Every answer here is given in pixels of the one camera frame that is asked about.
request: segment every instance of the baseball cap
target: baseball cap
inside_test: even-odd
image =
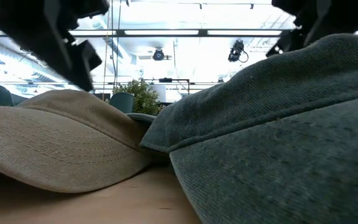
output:
[[[140,145],[169,154],[203,223],[358,223],[358,37],[187,96]]]
[[[139,149],[147,128],[87,92],[48,91],[0,106],[0,172],[55,192],[107,187],[150,163]]]

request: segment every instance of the tan baseball cap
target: tan baseball cap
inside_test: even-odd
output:
[[[54,90],[0,106],[0,172],[56,192],[87,192],[127,179],[150,162],[147,127],[83,91]]]

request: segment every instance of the potted plant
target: potted plant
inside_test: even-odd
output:
[[[114,87],[113,94],[121,92],[134,95],[135,113],[158,115],[163,109],[162,106],[158,105],[158,93],[142,79],[132,80],[126,84],[119,83],[118,86]]]

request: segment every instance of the table surface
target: table surface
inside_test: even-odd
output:
[[[201,223],[175,175],[149,169],[87,194],[37,189],[0,174],[0,223]]]

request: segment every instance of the teal chair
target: teal chair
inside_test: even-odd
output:
[[[132,113],[135,98],[129,93],[116,93],[110,99],[110,105],[123,113]]]
[[[0,106],[15,106],[9,90],[0,85]]]

